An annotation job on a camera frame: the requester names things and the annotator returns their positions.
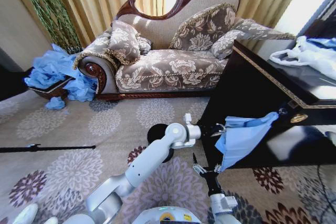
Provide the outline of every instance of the yellow sticker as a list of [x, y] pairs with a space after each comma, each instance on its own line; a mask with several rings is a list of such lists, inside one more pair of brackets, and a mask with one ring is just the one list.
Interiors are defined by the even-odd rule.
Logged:
[[164, 212], [161, 216], [160, 216], [160, 221], [161, 220], [175, 220], [174, 216], [170, 213], [170, 212]]
[[191, 216], [190, 215], [186, 215], [186, 214], [184, 214], [184, 219], [185, 220], [188, 220], [188, 221], [191, 221], [192, 219], [191, 219]]

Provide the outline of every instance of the carpet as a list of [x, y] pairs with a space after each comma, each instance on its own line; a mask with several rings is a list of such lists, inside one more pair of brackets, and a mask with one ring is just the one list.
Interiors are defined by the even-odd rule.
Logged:
[[[148, 129], [157, 123], [194, 121], [208, 98], [138, 99], [117, 103], [66, 101], [60, 111], [44, 108], [32, 91], [0, 102], [0, 146], [96, 144], [95, 150], [0, 154], [0, 224], [12, 223], [33, 202], [35, 223], [51, 216], [64, 220], [85, 210], [85, 198], [111, 175], [123, 173], [147, 146]], [[133, 194], [123, 199], [114, 223], [131, 223], [143, 210], [172, 205], [188, 208], [213, 223], [205, 180], [192, 169], [192, 153], [206, 166], [202, 144], [175, 150]], [[336, 166], [321, 166], [328, 199], [336, 203]], [[336, 223], [318, 179], [316, 166], [228, 169], [218, 180], [234, 195], [235, 217], [242, 223]]]

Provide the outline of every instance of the floral upholstery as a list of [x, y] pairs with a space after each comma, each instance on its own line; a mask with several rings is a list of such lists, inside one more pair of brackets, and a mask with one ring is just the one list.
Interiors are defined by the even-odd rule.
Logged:
[[208, 50], [218, 38], [230, 30], [235, 16], [234, 8], [226, 3], [202, 10], [180, 25], [169, 48]]
[[129, 24], [114, 20], [109, 44], [110, 55], [116, 57], [124, 65], [137, 62], [140, 56], [137, 35], [138, 32]]
[[149, 39], [137, 36], [136, 40], [139, 45], [139, 50], [141, 55], [146, 55], [152, 48], [152, 42]]
[[295, 39], [295, 36], [262, 26], [253, 19], [241, 18], [232, 27], [232, 30], [211, 46], [211, 52], [219, 60], [224, 59], [232, 53], [235, 39]]
[[79, 62], [86, 56], [96, 56], [105, 60], [108, 60], [115, 69], [117, 69], [117, 63], [115, 60], [107, 55], [106, 49], [110, 43], [112, 29], [109, 28], [99, 35], [90, 45], [88, 45], [75, 59], [73, 63], [73, 69], [77, 69]]
[[210, 51], [151, 50], [133, 65], [121, 65], [116, 73], [121, 92], [213, 88], [226, 60]]

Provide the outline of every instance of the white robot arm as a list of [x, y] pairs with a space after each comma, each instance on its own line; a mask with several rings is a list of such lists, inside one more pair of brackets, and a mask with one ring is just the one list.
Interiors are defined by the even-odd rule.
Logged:
[[[165, 130], [165, 136], [152, 142], [130, 164], [125, 173], [118, 176], [111, 176], [102, 183], [86, 200], [88, 215], [74, 215], [66, 220], [64, 224], [111, 223], [121, 209], [121, 197], [132, 193], [136, 187], [147, 179], [167, 158], [170, 148], [192, 147], [196, 139], [201, 137], [200, 128], [197, 125], [191, 124], [190, 114], [185, 115], [185, 121], [186, 127], [178, 123], [170, 124]], [[237, 201], [234, 197], [225, 197], [221, 191], [220, 193], [210, 195], [210, 199], [212, 201], [212, 210], [216, 224], [240, 223], [232, 215], [228, 215], [232, 208], [237, 205]]]

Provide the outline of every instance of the black stick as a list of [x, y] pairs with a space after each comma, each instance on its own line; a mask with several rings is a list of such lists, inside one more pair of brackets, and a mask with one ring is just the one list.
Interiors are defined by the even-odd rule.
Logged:
[[30, 144], [27, 147], [0, 147], [0, 153], [10, 152], [40, 152], [40, 151], [59, 151], [77, 149], [95, 149], [96, 146], [69, 146], [69, 147], [38, 147], [40, 144]]

